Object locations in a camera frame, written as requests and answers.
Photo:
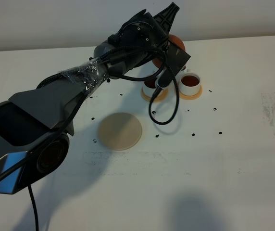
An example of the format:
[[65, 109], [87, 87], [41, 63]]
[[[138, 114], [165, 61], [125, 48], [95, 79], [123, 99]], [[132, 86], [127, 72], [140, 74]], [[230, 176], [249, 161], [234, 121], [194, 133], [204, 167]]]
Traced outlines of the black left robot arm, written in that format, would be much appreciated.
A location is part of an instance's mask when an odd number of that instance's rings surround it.
[[73, 118], [105, 81], [131, 80], [127, 72], [159, 59], [168, 67], [169, 32], [179, 7], [157, 15], [145, 10], [97, 46], [88, 62], [43, 80], [36, 89], [0, 103], [0, 194], [14, 194], [57, 169], [74, 134]]

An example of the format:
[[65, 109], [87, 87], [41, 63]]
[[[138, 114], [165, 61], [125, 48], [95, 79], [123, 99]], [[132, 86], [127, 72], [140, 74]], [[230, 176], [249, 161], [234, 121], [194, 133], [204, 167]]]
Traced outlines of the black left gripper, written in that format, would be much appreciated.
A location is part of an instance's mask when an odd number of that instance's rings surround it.
[[113, 34], [113, 47], [157, 47], [165, 46], [179, 7], [172, 2], [167, 8], [152, 16], [140, 11]]

